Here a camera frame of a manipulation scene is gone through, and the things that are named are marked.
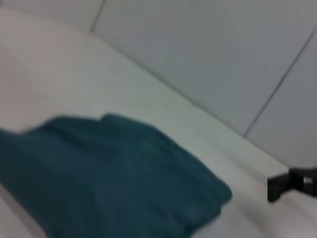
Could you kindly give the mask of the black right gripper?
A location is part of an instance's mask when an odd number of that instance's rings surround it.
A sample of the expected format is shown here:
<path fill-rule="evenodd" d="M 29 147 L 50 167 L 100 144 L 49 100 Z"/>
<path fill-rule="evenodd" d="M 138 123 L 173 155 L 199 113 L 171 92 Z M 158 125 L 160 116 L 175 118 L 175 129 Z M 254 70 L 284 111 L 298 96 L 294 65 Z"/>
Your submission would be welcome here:
<path fill-rule="evenodd" d="M 311 197 L 317 196 L 317 169 L 292 168 L 287 174 L 267 179 L 267 200 L 276 202 L 281 195 L 292 189 Z"/>

